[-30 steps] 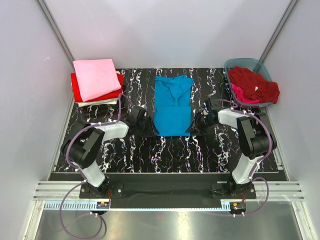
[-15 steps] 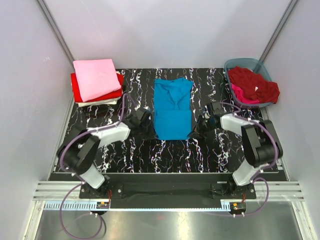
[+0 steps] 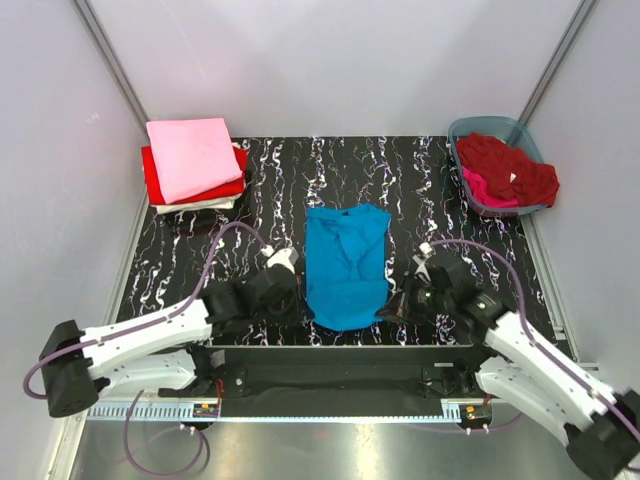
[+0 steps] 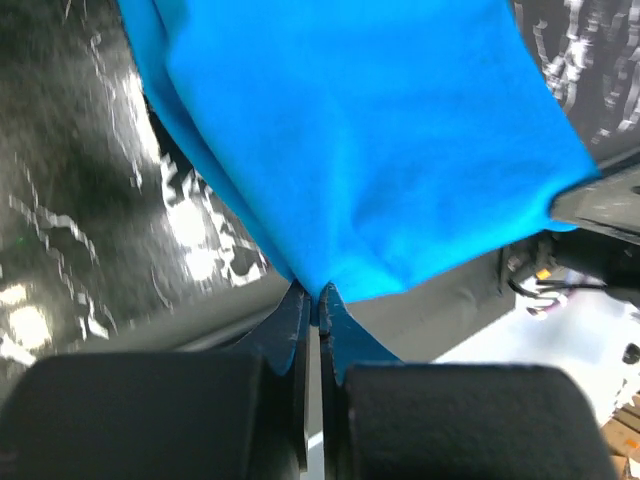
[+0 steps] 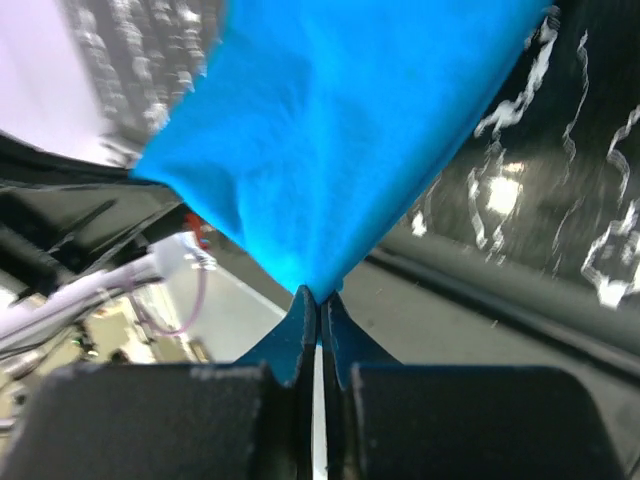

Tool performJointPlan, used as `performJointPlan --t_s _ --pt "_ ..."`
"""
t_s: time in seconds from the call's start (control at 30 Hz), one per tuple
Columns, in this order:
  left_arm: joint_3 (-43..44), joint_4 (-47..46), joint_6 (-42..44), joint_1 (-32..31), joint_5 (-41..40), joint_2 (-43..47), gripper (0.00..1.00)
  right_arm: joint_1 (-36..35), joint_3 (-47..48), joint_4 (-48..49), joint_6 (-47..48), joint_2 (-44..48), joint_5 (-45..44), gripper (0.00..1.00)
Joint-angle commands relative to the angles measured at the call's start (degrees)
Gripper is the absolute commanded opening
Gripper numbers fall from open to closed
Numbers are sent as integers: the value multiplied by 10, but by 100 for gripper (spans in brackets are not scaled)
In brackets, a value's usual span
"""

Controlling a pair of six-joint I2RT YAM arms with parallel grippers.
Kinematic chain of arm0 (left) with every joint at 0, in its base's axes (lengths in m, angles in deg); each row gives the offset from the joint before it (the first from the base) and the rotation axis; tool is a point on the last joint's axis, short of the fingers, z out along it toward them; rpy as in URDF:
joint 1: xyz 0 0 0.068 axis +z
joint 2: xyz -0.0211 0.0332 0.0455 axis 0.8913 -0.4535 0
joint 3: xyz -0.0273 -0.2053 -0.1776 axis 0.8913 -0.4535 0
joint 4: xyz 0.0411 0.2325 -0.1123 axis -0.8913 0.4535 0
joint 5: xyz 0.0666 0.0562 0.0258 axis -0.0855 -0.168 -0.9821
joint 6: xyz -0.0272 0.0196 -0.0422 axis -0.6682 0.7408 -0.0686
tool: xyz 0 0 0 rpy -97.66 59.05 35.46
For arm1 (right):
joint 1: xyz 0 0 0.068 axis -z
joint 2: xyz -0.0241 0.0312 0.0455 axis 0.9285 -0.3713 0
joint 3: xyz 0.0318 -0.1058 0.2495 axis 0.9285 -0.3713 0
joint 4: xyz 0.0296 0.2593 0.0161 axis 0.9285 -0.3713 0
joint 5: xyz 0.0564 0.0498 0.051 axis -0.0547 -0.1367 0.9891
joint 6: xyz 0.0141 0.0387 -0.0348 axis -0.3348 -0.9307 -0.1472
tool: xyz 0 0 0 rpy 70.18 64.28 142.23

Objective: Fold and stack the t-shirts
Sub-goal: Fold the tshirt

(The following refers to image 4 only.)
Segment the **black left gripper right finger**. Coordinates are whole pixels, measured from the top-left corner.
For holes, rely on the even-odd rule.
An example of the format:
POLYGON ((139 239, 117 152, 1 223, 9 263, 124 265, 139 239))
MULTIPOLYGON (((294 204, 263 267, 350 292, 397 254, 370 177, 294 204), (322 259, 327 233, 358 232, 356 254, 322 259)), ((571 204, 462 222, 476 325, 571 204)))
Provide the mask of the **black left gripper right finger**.
POLYGON ((579 387, 524 364, 403 363, 328 285, 318 302, 329 479, 612 479, 579 387))

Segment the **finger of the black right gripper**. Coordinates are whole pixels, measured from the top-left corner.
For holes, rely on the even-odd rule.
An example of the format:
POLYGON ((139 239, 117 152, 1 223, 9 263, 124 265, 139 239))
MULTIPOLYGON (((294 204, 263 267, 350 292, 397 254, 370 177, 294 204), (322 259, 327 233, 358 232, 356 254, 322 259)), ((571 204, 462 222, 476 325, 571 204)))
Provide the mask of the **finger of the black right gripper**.
POLYGON ((620 240, 638 240, 639 150, 606 160, 600 174, 558 195, 551 218, 620 240))

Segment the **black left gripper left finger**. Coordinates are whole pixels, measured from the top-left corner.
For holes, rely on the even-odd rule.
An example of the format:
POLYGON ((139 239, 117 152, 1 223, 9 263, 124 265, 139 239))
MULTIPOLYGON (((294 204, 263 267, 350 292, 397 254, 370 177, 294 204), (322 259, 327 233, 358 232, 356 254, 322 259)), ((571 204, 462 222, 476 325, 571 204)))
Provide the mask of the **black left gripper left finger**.
POLYGON ((237 343, 55 356, 1 410, 5 479, 296 479, 311 300, 293 284, 237 343))

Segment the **blue t shirt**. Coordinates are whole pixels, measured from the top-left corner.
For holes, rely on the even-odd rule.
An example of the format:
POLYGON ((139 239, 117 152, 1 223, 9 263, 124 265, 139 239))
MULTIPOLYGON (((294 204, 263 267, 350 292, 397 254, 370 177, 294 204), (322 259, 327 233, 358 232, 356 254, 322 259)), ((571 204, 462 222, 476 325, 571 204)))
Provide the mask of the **blue t shirt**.
POLYGON ((123 1, 153 111, 276 269, 348 302, 557 223, 598 174, 504 1, 123 1))

